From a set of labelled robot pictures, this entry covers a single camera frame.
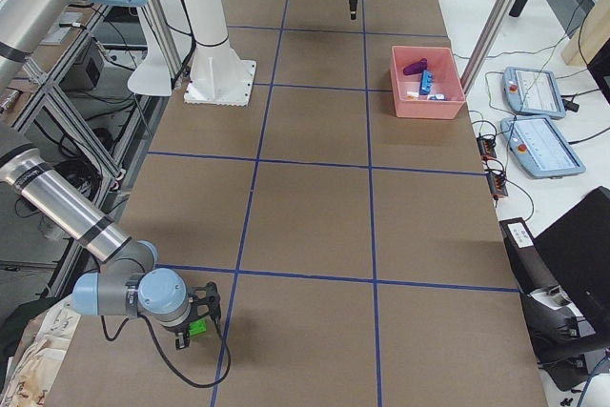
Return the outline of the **far teach pendant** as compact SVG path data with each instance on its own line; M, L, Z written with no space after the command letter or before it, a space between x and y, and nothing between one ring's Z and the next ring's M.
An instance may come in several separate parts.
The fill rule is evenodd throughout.
M506 101L517 114L547 115L552 119L562 119L566 115L552 71L506 67L503 86Z

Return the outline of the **purple toy block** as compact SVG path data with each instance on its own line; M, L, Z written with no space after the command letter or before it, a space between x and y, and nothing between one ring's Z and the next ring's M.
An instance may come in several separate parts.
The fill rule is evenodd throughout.
M416 62L413 62L407 66L405 66L402 70L405 76L421 74L426 71L428 68L428 61L426 58L419 59Z

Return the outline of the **teach pendant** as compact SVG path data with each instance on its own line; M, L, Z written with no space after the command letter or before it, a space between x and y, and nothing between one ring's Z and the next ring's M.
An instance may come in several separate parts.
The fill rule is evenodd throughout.
M506 67L503 86L506 101L517 114L547 115L552 119L562 119L566 115L552 71Z
M558 178L586 171L549 116L506 117L500 121L500 130L515 159L533 178Z

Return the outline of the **green toy block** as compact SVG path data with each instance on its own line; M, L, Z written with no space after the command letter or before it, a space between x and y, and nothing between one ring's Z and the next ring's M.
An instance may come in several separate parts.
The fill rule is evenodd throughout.
M198 318L189 324L190 337L204 335L207 332L207 329L208 329L208 327L207 327L207 323L206 323L206 318L205 317Z

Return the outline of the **aluminium frame post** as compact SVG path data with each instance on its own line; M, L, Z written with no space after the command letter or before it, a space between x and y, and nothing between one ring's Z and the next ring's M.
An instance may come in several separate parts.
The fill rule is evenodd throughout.
M496 0L464 72L460 77L460 83L466 95L473 88L478 73L498 36L502 22L515 2L516 0Z

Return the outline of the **near teach pendant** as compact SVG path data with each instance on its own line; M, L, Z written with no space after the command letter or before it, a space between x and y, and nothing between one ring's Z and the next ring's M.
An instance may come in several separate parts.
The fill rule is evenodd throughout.
M500 121L500 130L515 159L533 178L558 178L586 171L549 116L506 117Z

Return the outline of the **pink plastic box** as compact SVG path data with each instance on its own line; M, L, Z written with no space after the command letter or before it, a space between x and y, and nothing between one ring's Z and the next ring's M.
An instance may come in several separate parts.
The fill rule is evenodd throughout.
M465 103L449 48L392 46L390 73L397 117L451 120Z

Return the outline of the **long blue toy block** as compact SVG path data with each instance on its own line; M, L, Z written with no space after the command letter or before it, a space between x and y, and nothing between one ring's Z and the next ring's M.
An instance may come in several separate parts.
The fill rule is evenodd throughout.
M423 70L420 76L419 93L421 95L428 95L432 90L433 83L434 75L428 70Z

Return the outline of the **black printer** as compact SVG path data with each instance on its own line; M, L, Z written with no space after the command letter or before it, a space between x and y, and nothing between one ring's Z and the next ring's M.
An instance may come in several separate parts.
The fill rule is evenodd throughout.
M597 187L539 235L521 218L499 226L539 365L574 388L609 347L609 191Z

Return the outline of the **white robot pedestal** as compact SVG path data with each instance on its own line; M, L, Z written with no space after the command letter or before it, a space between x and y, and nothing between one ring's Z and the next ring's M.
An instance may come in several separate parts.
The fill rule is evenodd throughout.
M246 106L255 61L242 60L231 46L221 0L184 0L196 48L185 101Z

